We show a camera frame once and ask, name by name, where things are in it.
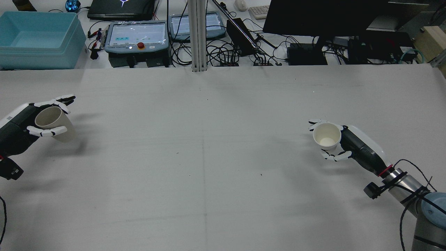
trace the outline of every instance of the monitor stand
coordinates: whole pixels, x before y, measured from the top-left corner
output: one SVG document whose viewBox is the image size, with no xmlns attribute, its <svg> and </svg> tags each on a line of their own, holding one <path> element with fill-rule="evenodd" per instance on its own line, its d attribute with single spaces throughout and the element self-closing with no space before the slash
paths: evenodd
<svg viewBox="0 0 446 251">
<path fill-rule="evenodd" d="M 292 43 L 286 49 L 288 65 L 327 65 L 327 60 L 322 52 L 325 41 L 329 37 L 319 37 L 316 44 Z"/>
</svg>

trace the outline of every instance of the white keyboard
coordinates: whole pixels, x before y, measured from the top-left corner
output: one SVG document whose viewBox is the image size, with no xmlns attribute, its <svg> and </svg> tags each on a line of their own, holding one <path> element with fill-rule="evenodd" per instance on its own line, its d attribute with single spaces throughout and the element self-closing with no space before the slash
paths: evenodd
<svg viewBox="0 0 446 251">
<path fill-rule="evenodd" d="M 255 19 L 265 19 L 268 14 L 269 5 L 250 7 L 249 12 Z"/>
</svg>

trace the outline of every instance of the paper cup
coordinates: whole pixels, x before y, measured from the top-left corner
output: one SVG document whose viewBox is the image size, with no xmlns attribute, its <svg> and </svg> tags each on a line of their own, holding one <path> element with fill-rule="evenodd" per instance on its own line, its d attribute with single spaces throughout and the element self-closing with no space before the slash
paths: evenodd
<svg viewBox="0 0 446 251">
<path fill-rule="evenodd" d="M 322 149 L 332 150 L 341 142 L 341 131 L 335 124 L 322 123 L 313 130 L 313 139 Z"/>
<path fill-rule="evenodd" d="M 60 142 L 69 142 L 76 137 L 76 131 L 73 124 L 65 115 L 65 113 L 57 106 L 51 106 L 43 109 L 34 120 L 36 125 L 41 129 L 53 129 L 58 126 L 65 126 L 67 131 L 53 136 Z"/>
</svg>

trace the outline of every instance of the glowing blue device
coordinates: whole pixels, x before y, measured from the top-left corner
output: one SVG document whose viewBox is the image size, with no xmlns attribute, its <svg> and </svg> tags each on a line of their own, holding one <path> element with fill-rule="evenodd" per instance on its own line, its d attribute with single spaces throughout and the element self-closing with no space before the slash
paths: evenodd
<svg viewBox="0 0 446 251">
<path fill-rule="evenodd" d="M 80 6 L 81 2 L 78 0 L 66 0 L 65 3 L 65 9 L 67 12 L 77 12 Z"/>
</svg>

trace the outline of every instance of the white tabletop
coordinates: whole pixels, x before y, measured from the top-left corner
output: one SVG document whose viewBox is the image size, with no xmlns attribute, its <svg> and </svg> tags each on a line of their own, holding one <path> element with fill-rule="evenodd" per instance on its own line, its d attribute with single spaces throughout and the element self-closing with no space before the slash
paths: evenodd
<svg viewBox="0 0 446 251">
<path fill-rule="evenodd" d="M 0 71 L 0 116 L 74 93 L 78 138 L 41 138 L 0 182 L 4 250 L 399 250 L 380 178 L 325 161 L 308 119 L 356 125 L 446 191 L 446 98 L 429 65 Z M 424 184 L 406 163 L 398 167 Z M 415 218 L 403 233 L 410 250 Z"/>
</svg>

